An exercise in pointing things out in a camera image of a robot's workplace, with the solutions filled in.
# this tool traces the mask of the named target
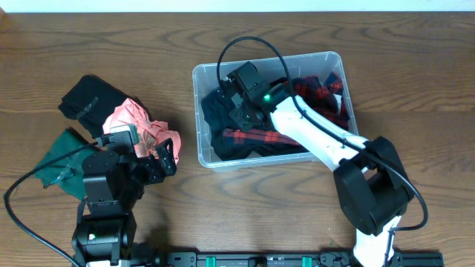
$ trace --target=plaid fabric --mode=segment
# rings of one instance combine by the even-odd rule
[[[271,85],[277,83],[287,84],[286,79],[279,79]],[[347,109],[341,98],[341,108],[338,113],[338,102],[334,94],[342,95],[343,82],[336,73],[331,73],[323,85],[320,84],[317,76],[308,76],[292,80],[295,93],[301,96],[304,101],[316,112],[335,123],[340,128],[348,130],[349,116]],[[294,139],[285,136],[277,131],[265,131],[251,129],[247,133],[241,130],[226,128],[223,131],[225,145],[252,145],[262,143],[281,143],[300,146]]]

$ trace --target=green cloth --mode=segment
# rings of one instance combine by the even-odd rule
[[[84,144],[84,142],[77,139],[69,130],[65,130],[38,165],[64,155]],[[86,148],[83,151],[36,172],[35,176],[42,180],[43,185],[49,185],[59,177],[59,181],[56,182],[55,185],[59,185],[67,194],[82,200],[86,195],[84,183],[82,182],[82,176],[84,174],[81,167],[82,161],[95,153],[96,151],[93,148]]]

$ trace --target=wooden tabletop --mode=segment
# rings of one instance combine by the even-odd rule
[[[283,55],[333,50],[344,62],[360,134],[387,137],[421,191],[429,222],[396,235],[403,250],[475,265],[475,13],[7,14],[0,28],[0,190],[33,168],[61,132],[91,135],[57,109],[86,73],[138,96],[179,131],[178,172],[135,208],[136,241],[201,251],[352,248],[333,175],[301,162],[215,173],[197,160],[191,71],[239,36]],[[225,60],[273,57],[241,42]],[[13,208],[72,254],[78,200],[36,178]],[[422,218],[417,200],[400,225]],[[0,205],[0,266],[69,266],[21,231]]]

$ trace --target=plastic container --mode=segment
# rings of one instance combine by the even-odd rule
[[[344,76],[343,64],[341,57],[335,52],[311,53],[298,56],[285,56],[285,62],[289,68],[292,78],[305,77],[310,75],[318,75],[323,82],[331,71],[337,73],[344,86],[344,103],[346,105],[348,115],[350,115],[350,132],[358,134],[356,127],[353,106],[351,105],[350,93],[348,91],[347,80]],[[223,62],[221,63],[221,78],[231,71],[235,70],[248,60],[239,62]],[[271,59],[255,59],[249,60],[258,69],[259,73],[265,76],[268,81],[273,81],[285,76],[284,69],[279,58]],[[211,146],[211,133],[209,125],[204,119],[203,110],[201,109],[201,99],[208,95],[209,92],[217,88],[216,63],[201,64],[193,70],[193,88],[194,88],[194,112],[196,117],[196,132],[198,146],[198,160],[201,165],[207,168],[213,168],[215,171],[228,171],[245,167],[274,165],[289,162],[301,161],[317,161],[318,159],[311,153],[288,154],[280,156],[261,156],[252,153],[245,159],[222,161],[214,152]]]

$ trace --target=pile of clothes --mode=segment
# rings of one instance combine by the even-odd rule
[[[86,75],[62,98],[58,109],[69,119],[77,119],[91,133],[93,138],[109,134],[111,128],[135,124],[140,142],[134,146],[138,157],[154,155],[158,159],[155,145],[171,138],[174,160],[178,162],[181,146],[180,135],[168,129],[167,122],[153,121],[147,108],[131,96],[126,95],[97,76]],[[53,158],[66,154],[86,141],[72,130],[66,130],[54,142],[41,165]],[[44,187],[59,185],[66,193],[79,200],[86,195],[82,183],[82,161],[96,153],[93,148],[80,151],[73,156],[58,161],[36,173]]]
[[[276,86],[288,83],[280,78],[270,83]],[[350,119],[343,101],[343,82],[336,73],[331,73],[323,84],[317,76],[308,76],[292,80],[295,92],[316,112],[325,116],[340,128],[348,130]],[[213,90],[201,101],[203,115],[208,122],[212,140],[211,146],[221,160],[245,159],[252,152],[261,156],[275,156],[307,152],[292,138],[264,126],[256,127],[244,133],[229,117],[235,108],[231,99],[224,98]]]

